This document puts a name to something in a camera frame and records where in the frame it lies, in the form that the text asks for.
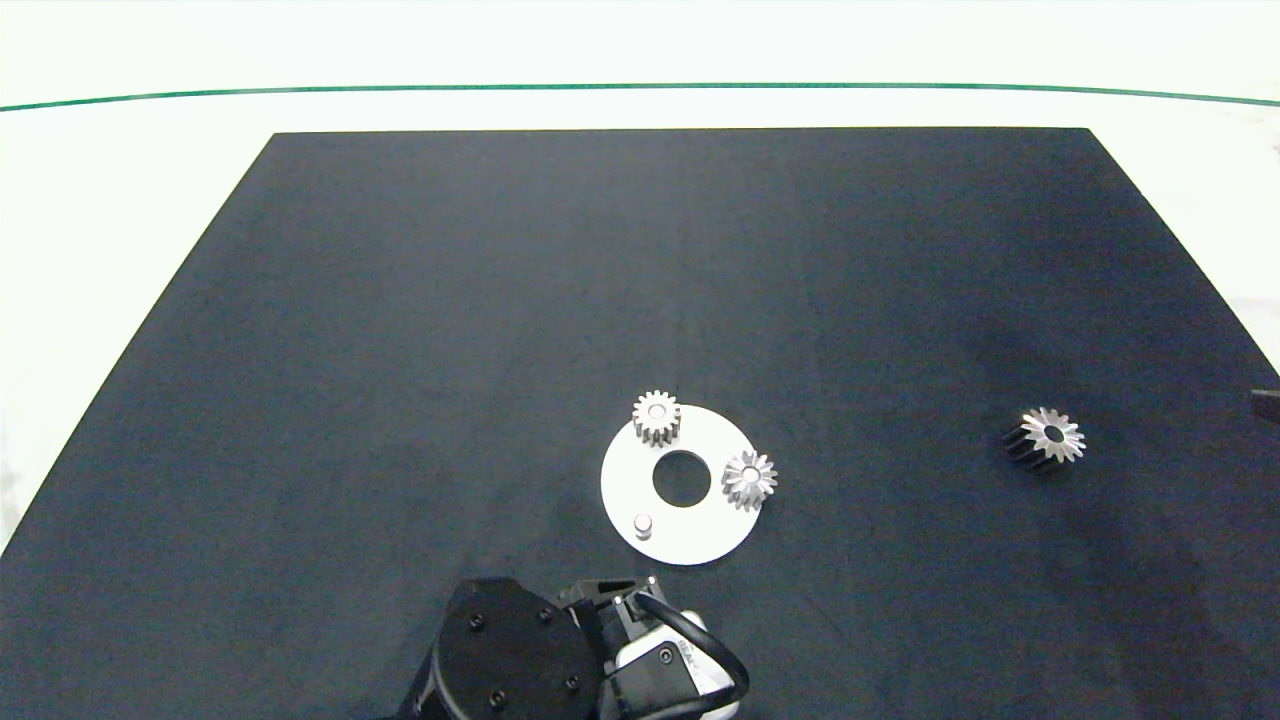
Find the green line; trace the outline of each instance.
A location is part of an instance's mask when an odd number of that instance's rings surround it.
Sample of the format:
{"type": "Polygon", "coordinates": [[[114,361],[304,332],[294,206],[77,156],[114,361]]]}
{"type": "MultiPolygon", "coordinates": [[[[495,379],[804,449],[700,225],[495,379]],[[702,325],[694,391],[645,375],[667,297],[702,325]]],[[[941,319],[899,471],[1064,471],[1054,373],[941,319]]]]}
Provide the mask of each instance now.
{"type": "Polygon", "coordinates": [[[1084,95],[1124,95],[1129,97],[1160,97],[1165,100],[1194,100],[1198,102],[1230,102],[1235,105],[1261,105],[1280,108],[1280,100],[1265,97],[1231,97],[1228,95],[1197,95],[1194,92],[1165,92],[1161,90],[1124,90],[1119,87],[1079,87],[1069,85],[1018,85],[995,82],[584,82],[584,83],[512,83],[512,85],[319,85],[303,87],[236,87],[227,90],[177,90],[172,92],[140,92],[78,100],[51,100],[22,105],[0,105],[0,113],[38,110],[42,108],[68,108],[72,105],[97,105],[131,100],[164,100],[168,97],[209,97],[214,95],[284,95],[288,92],[402,92],[402,91],[509,91],[509,90],[1018,90],[1030,92],[1076,92],[1084,95]]]}

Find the spur gear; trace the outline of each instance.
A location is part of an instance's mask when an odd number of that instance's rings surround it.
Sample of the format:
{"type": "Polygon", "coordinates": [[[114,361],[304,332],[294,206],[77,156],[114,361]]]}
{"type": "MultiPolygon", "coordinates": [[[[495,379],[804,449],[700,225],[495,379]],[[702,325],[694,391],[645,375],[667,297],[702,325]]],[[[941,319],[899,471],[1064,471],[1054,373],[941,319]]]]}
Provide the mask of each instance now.
{"type": "Polygon", "coordinates": [[[631,424],[641,442],[662,447],[680,434],[680,405],[675,396],[666,392],[646,392],[635,404],[631,424]]]}
{"type": "Polygon", "coordinates": [[[1057,410],[1028,410],[1023,424],[1005,436],[1005,451],[1028,470],[1048,470],[1084,457],[1084,434],[1057,410]]]}
{"type": "Polygon", "coordinates": [[[764,500],[773,495],[773,488],[778,484],[774,479],[777,477],[768,455],[742,452],[741,456],[730,457],[721,483],[735,507],[759,510],[764,500]]]}

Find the gear teeth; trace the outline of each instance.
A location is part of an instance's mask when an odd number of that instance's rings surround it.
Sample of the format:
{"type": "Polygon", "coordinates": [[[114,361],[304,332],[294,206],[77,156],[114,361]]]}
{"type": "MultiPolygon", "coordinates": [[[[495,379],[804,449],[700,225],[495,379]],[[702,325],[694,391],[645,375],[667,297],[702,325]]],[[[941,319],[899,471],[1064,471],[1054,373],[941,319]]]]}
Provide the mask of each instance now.
{"type": "Polygon", "coordinates": [[[654,389],[632,404],[631,424],[640,442],[662,447],[680,436],[680,404],[676,397],[654,389]]]}
{"type": "Polygon", "coordinates": [[[1066,462],[1084,457],[1084,433],[1066,414],[1056,409],[1032,409],[1023,414],[1023,423],[1005,434],[1004,447],[1012,461],[1034,473],[1056,470],[1066,462]],[[1053,439],[1046,432],[1053,428],[1053,439]]]}
{"type": "Polygon", "coordinates": [[[765,498],[773,495],[773,488],[778,484],[777,477],[768,455],[744,451],[741,456],[730,457],[721,483],[731,505],[750,511],[759,510],[765,498]]]}

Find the white circular plate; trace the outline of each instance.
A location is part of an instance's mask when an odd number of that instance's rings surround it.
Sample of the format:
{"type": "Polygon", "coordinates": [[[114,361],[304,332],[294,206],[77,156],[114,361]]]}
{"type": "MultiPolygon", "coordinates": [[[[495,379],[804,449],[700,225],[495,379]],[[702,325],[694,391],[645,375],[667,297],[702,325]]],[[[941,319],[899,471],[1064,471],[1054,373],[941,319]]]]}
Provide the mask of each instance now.
{"type": "MultiPolygon", "coordinates": [[[[759,510],[737,509],[719,487],[730,457],[755,452],[737,425],[705,407],[682,405],[680,434],[663,447],[636,437],[627,423],[613,437],[600,468],[600,496],[613,529],[631,547],[672,565],[710,562],[737,547],[755,527],[759,510]],[[662,456],[689,452],[707,464],[707,497],[690,507],[676,507],[653,486],[653,469],[662,456]],[[648,515],[648,539],[640,539],[636,518],[648,515]]],[[[641,527],[645,519],[641,518],[641,527]]]]}

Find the gear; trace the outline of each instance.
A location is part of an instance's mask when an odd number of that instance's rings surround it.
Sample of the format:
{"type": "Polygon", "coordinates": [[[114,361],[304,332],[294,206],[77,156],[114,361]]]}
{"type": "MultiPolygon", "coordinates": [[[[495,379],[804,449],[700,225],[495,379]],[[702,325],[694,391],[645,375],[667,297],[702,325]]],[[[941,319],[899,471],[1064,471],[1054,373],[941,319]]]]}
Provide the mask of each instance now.
{"type": "Polygon", "coordinates": [[[1028,470],[1048,470],[1084,457],[1080,425],[1057,410],[1028,410],[1023,424],[1005,436],[1005,451],[1028,470]]]}
{"type": "Polygon", "coordinates": [[[764,500],[773,495],[773,488],[778,484],[778,477],[769,462],[768,455],[742,452],[741,457],[733,456],[724,465],[724,495],[728,501],[739,509],[759,510],[764,500]]]}
{"type": "Polygon", "coordinates": [[[631,424],[645,445],[662,447],[680,434],[680,405],[676,397],[654,389],[639,397],[631,424]]]}

